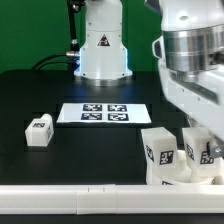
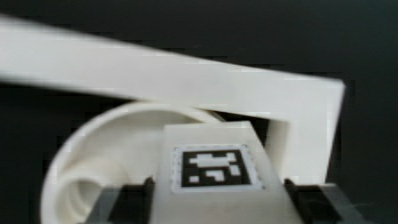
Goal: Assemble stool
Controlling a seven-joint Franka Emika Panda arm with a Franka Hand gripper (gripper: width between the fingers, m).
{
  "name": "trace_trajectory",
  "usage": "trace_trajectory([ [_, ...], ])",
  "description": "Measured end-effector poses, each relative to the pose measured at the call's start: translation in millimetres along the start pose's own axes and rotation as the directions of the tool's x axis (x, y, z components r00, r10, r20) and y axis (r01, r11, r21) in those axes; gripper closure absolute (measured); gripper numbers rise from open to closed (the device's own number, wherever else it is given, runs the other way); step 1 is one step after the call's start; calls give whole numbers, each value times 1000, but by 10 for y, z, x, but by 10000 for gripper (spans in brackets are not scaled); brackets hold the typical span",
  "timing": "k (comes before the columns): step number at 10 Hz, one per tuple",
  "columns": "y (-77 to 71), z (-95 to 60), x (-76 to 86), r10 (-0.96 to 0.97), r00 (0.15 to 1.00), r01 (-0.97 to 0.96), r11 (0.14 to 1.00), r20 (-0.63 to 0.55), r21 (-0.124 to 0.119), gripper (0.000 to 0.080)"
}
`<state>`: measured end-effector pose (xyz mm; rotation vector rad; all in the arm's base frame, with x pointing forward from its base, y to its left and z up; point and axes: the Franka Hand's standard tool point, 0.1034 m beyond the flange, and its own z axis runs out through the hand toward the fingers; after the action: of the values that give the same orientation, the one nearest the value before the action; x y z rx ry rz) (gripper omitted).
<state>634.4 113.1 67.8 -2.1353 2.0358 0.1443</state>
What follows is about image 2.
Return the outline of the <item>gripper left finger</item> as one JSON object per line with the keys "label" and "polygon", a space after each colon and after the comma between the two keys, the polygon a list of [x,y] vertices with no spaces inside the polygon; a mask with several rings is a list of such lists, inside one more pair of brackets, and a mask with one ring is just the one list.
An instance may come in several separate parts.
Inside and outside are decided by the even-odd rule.
{"label": "gripper left finger", "polygon": [[86,221],[79,224],[150,224],[155,180],[103,189]]}

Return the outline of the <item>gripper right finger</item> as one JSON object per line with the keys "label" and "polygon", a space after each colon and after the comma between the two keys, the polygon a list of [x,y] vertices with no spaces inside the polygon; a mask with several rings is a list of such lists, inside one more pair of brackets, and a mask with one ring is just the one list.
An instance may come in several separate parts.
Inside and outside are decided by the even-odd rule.
{"label": "gripper right finger", "polygon": [[334,183],[301,185],[286,179],[285,189],[304,224],[373,224]]}

